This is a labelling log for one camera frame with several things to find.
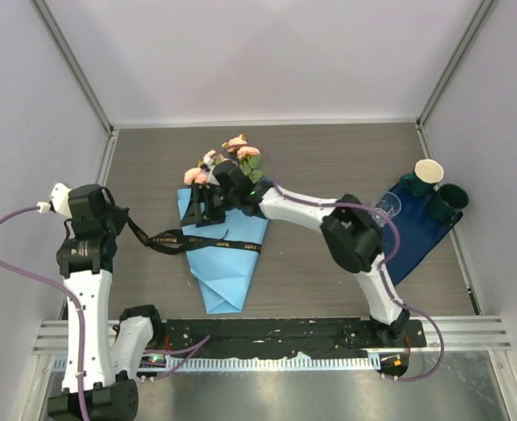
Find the black printed ribbon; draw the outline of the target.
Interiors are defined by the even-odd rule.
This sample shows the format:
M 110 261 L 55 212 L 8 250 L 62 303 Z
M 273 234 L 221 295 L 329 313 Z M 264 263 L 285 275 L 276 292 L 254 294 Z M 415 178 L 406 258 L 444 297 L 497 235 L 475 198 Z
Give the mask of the black printed ribbon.
M 230 250 L 244 250 L 254 253 L 261 253 L 262 246 L 258 243 L 240 240 L 228 240 L 226 235 L 220 239 L 185 234 L 182 229 L 172 229 L 149 236 L 131 218 L 128 218 L 127 225 L 135 237 L 143 246 L 152 249 L 157 253 L 176 255 L 187 253 L 207 247 L 224 248 Z

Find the large blue wrapping paper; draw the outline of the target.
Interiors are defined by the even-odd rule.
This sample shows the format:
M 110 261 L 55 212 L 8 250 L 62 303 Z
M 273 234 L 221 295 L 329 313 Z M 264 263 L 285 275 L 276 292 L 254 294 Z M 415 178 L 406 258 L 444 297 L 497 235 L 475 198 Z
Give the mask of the large blue wrapping paper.
M 187 252 L 190 272 L 198 281 L 207 314 L 243 310 L 266 227 L 266 220 L 248 217 L 237 209 L 228 210 L 221 224 L 198 227 L 181 223 L 186 236 L 219 241 L 218 246 Z

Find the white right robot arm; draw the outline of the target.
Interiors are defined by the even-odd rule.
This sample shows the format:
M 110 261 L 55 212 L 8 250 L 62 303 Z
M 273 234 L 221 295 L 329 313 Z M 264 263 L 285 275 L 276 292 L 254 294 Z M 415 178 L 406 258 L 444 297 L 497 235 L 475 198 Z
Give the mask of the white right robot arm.
M 333 261 L 353 274 L 365 295 L 375 339 L 394 346 L 406 334 L 410 311 L 392 286 L 383 232 L 374 210 L 350 194 L 322 199 L 252 180 L 234 161 L 205 161 L 183 176 L 191 189 L 184 222 L 197 227 L 252 220 L 283 221 L 319 232 Z

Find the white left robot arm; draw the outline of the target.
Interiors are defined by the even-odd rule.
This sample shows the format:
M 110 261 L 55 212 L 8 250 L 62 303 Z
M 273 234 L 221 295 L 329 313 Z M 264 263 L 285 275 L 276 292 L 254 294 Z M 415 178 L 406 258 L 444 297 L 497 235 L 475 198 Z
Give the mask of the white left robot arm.
M 113 259 L 129 211 L 98 184 L 72 189 L 57 183 L 50 204 L 66 219 L 56 260 L 72 293 L 68 309 L 78 316 L 68 320 L 66 371 L 60 394 L 47 401 L 47 414 L 53 420 L 132 420 L 142 353 L 163 343 L 165 329 L 151 304 L 126 310 L 117 329 L 110 329 Z

